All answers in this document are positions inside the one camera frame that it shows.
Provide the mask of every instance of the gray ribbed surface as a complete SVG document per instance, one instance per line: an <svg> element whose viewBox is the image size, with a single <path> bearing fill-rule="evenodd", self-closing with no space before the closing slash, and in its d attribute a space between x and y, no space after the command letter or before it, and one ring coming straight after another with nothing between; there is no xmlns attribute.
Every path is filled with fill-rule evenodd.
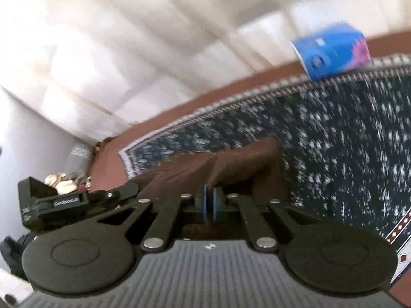
<svg viewBox="0 0 411 308"><path fill-rule="evenodd" d="M275 255L256 253L244 241L176 241L162 254L146 255L124 283L107 293L61 299L34 293L26 308L400 308L386 293L332 298L295 282Z"/></svg>

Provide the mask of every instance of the brown fabric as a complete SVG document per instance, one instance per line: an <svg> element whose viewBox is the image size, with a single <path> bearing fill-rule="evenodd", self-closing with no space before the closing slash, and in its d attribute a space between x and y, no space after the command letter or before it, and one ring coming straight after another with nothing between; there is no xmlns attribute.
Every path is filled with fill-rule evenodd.
<svg viewBox="0 0 411 308"><path fill-rule="evenodd" d="M231 192L251 195L258 204L286 200L287 187L280 143L263 138L239 149L217 153L184 154L144 171L134 181L139 198L161 200L170 195L194 194L201 184L222 184Z"/></svg>

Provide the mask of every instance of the patterned rug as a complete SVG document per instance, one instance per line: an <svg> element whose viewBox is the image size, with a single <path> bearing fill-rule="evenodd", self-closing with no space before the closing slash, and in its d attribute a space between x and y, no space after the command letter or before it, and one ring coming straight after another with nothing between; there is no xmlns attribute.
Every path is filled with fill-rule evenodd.
<svg viewBox="0 0 411 308"><path fill-rule="evenodd" d="M225 98L119 154L130 179L175 153L243 147L265 136L282 143L295 205L375 231L396 249L404 244L411 229L397 226L411 205L411 56Z"/></svg>

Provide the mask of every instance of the pile of clothes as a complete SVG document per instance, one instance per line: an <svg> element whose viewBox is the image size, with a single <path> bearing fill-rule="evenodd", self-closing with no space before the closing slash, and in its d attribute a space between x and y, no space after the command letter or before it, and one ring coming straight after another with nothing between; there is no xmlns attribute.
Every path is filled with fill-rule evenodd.
<svg viewBox="0 0 411 308"><path fill-rule="evenodd" d="M89 190L91 177L87 177L83 172L58 173L48 175L44 183L55 188L59 195L64 195L73 191Z"/></svg>

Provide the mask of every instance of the cloth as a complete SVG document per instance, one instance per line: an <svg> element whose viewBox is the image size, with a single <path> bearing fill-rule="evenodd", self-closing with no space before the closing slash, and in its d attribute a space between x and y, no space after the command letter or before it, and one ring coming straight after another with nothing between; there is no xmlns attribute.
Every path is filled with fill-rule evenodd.
<svg viewBox="0 0 411 308"><path fill-rule="evenodd" d="M243 148L217 153L183 154L144 171L133 179L139 198L161 200L171 194L194 194L201 184L221 184L226 193L247 194L256 203L287 200L287 181L274 137L263 138Z"/></svg>
<svg viewBox="0 0 411 308"><path fill-rule="evenodd" d="M76 191L78 187L87 182L87 177L83 172L71 174L58 173L48 175L44 181L47 185L55 188L59 195L64 195Z"/></svg>
<svg viewBox="0 0 411 308"><path fill-rule="evenodd" d="M21 265L21 256L26 246L34 240L35 237L36 234L30 232L20 237L17 241L7 236L4 241L0 243L0 253L9 266L11 274L24 280L27 280L27 277Z"/></svg>

